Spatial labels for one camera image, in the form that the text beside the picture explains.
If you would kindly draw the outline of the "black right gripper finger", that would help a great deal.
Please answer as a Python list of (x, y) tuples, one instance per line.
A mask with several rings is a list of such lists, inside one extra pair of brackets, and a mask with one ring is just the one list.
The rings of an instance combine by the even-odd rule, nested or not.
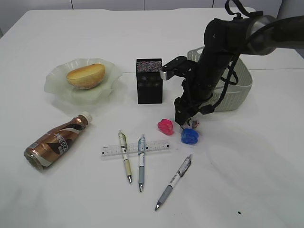
[(188, 100), (185, 97), (178, 97), (174, 101), (175, 107), (175, 122), (179, 125), (184, 125), (185, 122), (197, 114), (197, 111), (190, 107)]

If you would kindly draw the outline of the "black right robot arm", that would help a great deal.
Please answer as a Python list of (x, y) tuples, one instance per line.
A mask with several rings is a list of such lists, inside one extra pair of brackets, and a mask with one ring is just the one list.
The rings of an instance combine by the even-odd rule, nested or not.
[(254, 31), (257, 22), (214, 19), (206, 27), (199, 61), (175, 59), (173, 71), (184, 78), (183, 94), (174, 101), (176, 123), (183, 125), (196, 113), (214, 112), (227, 93), (240, 55), (264, 56), (276, 48), (303, 48), (303, 16), (275, 20)]

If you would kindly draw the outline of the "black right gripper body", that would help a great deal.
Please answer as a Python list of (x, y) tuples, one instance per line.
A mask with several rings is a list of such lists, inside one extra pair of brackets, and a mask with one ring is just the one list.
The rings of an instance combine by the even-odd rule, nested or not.
[(213, 96), (213, 91), (230, 63), (229, 53), (202, 53), (198, 62), (182, 58), (182, 83), (184, 92), (181, 96), (183, 112), (213, 112), (214, 105), (203, 105)]

